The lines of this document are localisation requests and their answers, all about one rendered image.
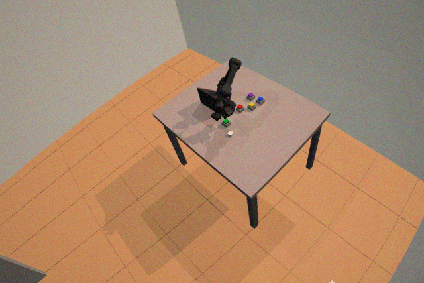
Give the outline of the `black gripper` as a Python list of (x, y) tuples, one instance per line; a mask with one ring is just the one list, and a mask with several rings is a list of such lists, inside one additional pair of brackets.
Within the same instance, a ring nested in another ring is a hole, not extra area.
[[(224, 106), (224, 108), (227, 106), (229, 104), (229, 106), (234, 106), (234, 107), (236, 107), (236, 103), (234, 102), (234, 101), (228, 101), (228, 103), (226, 103), (225, 104), (225, 106)], [(216, 113), (216, 112), (214, 112), (213, 114), (211, 114), (211, 117), (214, 119), (214, 120), (216, 120), (216, 121), (218, 121), (221, 117), (223, 117), (224, 119), (226, 119), (227, 118), (227, 115), (223, 112), (223, 113)]]

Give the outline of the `green button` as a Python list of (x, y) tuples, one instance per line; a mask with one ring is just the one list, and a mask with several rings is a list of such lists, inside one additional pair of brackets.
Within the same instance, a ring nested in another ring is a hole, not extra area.
[(225, 126), (226, 128), (231, 124), (231, 122), (228, 119), (223, 120), (222, 125)]

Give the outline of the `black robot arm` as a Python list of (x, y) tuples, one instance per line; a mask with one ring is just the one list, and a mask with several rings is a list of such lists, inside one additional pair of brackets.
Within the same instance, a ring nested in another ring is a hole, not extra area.
[[(229, 104), (225, 108), (224, 106), (226, 103), (228, 103), (228, 101), (230, 100), (232, 96), (231, 86), (233, 83), (233, 78), (237, 70), (239, 70), (240, 67), (242, 66), (242, 62), (241, 60), (238, 60), (232, 57), (230, 58), (228, 65), (229, 65), (228, 72), (226, 73), (225, 77), (221, 78), (221, 80), (219, 81), (217, 85), (217, 91), (215, 93), (217, 95), (217, 98), (216, 98), (217, 102), (215, 104), (214, 111), (216, 113), (224, 112), (228, 117), (230, 117), (235, 111), (235, 107), (234, 106), (231, 107), (229, 106)], [(228, 100), (226, 98), (228, 98)]]

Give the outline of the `red button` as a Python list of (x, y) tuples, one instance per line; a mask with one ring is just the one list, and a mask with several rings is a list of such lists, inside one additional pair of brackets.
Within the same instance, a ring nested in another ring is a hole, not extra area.
[(244, 111), (245, 110), (245, 107), (244, 106), (242, 106), (241, 104), (239, 104), (237, 107), (236, 107), (236, 110), (238, 111), (238, 112), (242, 112), (242, 111)]

